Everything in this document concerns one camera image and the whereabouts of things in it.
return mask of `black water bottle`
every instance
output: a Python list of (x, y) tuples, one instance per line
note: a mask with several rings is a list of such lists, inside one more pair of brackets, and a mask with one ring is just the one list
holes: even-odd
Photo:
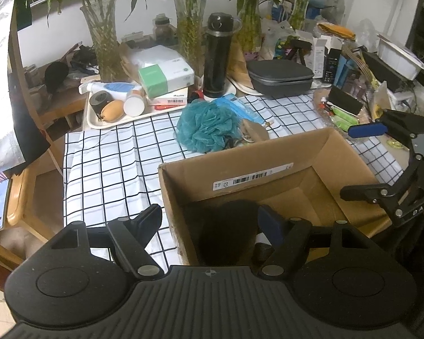
[(214, 12), (209, 16), (202, 88), (207, 97), (219, 98), (224, 94), (226, 68), (233, 33), (234, 18), (232, 15)]

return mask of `glass vase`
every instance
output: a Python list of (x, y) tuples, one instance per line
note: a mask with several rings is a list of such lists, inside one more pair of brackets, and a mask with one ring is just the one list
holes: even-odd
[(202, 75), (202, 20), (207, 0), (174, 0), (179, 53), (197, 76)]
[(259, 0), (243, 0), (239, 11), (242, 29), (236, 34), (245, 59), (253, 60), (260, 50), (262, 41), (261, 18), (259, 15)]
[(88, 2), (80, 8), (93, 40), (102, 82), (127, 81), (116, 39), (115, 2), (116, 0)]
[(303, 29), (305, 22), (306, 10), (308, 9), (309, 0), (295, 0), (289, 23), (293, 29)]

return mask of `mesh sponge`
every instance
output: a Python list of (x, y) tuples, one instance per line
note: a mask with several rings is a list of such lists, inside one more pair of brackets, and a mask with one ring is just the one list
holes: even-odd
[(239, 118), (229, 108), (195, 99), (182, 110), (176, 137), (192, 152), (214, 152), (226, 147), (226, 138), (242, 137), (239, 123)]

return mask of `black cloth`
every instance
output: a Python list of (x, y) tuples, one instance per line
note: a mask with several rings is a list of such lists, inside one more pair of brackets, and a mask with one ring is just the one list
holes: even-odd
[(391, 226), (373, 240), (415, 278), (418, 295), (403, 323), (424, 339), (424, 217), (418, 216), (399, 228)]

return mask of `blue handle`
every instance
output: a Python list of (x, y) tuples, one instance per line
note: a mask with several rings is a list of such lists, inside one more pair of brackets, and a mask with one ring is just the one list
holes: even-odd
[(388, 128), (381, 122), (374, 122), (370, 124), (351, 126), (347, 132), (351, 138), (357, 139), (383, 135), (388, 132)]

